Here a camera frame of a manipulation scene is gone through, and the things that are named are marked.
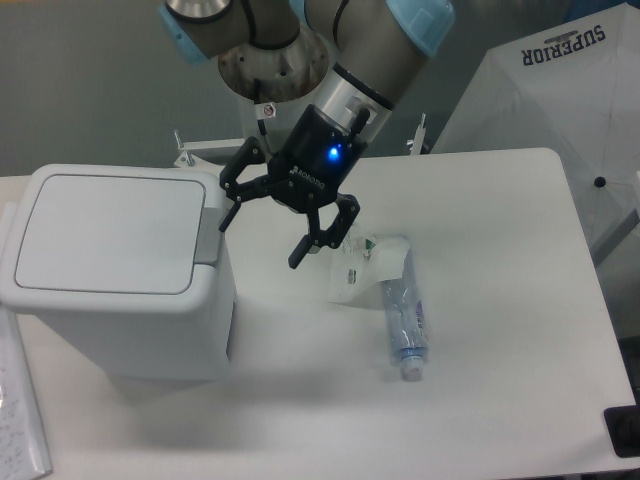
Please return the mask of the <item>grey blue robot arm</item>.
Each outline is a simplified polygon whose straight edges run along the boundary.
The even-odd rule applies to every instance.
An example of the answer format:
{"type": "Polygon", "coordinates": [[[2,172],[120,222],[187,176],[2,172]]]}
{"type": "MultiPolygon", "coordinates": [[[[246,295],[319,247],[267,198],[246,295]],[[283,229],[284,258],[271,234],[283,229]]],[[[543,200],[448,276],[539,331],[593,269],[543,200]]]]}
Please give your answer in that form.
{"type": "Polygon", "coordinates": [[[187,61],[238,59],[255,104],[312,96],[279,148],[251,136],[220,175],[234,209],[271,197],[307,217],[291,267],[343,241],[360,206],[339,186],[455,20],[448,1],[165,1],[159,15],[187,61]]]}

